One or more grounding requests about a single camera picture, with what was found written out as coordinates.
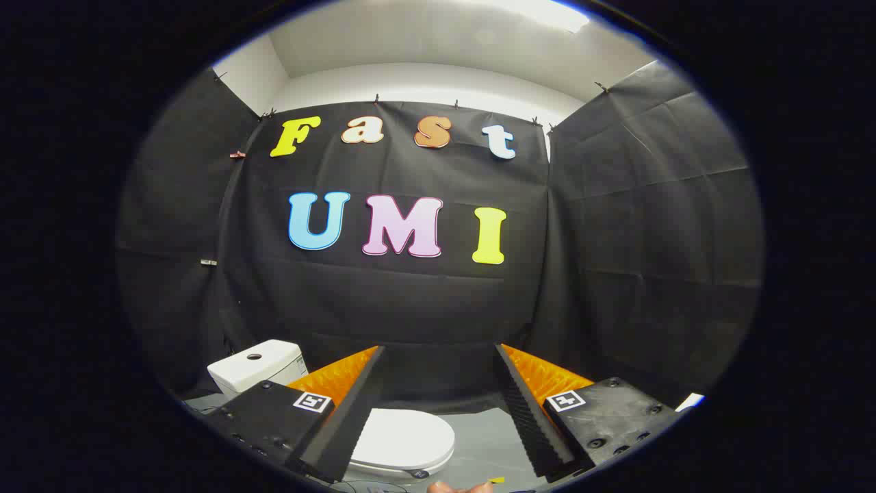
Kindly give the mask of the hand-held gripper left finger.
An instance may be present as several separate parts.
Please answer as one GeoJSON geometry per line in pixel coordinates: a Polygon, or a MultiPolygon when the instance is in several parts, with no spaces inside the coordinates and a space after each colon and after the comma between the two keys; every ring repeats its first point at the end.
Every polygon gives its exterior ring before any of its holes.
{"type": "Polygon", "coordinates": [[[260,381],[207,413],[223,440],[272,467],[338,483],[384,387],[384,346],[281,385],[260,381]]]}

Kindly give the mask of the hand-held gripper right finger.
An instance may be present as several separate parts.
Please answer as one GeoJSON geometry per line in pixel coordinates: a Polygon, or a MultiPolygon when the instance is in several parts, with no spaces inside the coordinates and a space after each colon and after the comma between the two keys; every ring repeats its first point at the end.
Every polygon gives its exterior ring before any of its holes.
{"type": "Polygon", "coordinates": [[[628,381],[591,381],[507,344],[494,375],[538,477],[561,480],[631,455],[682,417],[628,381]]]}

